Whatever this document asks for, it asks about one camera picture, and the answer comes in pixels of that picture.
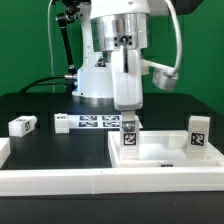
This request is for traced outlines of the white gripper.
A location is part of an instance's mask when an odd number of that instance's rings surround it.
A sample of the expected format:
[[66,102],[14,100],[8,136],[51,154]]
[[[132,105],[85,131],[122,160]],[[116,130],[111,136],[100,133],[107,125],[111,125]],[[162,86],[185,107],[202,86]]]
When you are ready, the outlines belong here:
[[140,55],[137,50],[128,51],[128,72],[124,71],[122,51],[111,54],[111,73],[114,106],[121,112],[121,127],[125,133],[136,130],[136,116],[133,110],[143,105]]

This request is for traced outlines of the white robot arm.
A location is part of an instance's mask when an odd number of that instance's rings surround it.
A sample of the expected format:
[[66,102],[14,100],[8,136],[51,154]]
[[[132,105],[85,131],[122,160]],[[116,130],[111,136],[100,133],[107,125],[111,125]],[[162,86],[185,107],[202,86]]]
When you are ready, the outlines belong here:
[[[121,112],[124,133],[136,133],[135,111],[143,105],[141,76],[154,69],[153,83],[172,90],[178,80],[182,59],[182,38],[177,17],[192,13],[203,0],[60,0],[66,11],[56,20],[61,29],[77,101],[113,102]],[[176,59],[173,66],[142,58],[150,45],[150,18],[172,18]],[[66,27],[78,20],[83,35],[83,64],[74,65]]]

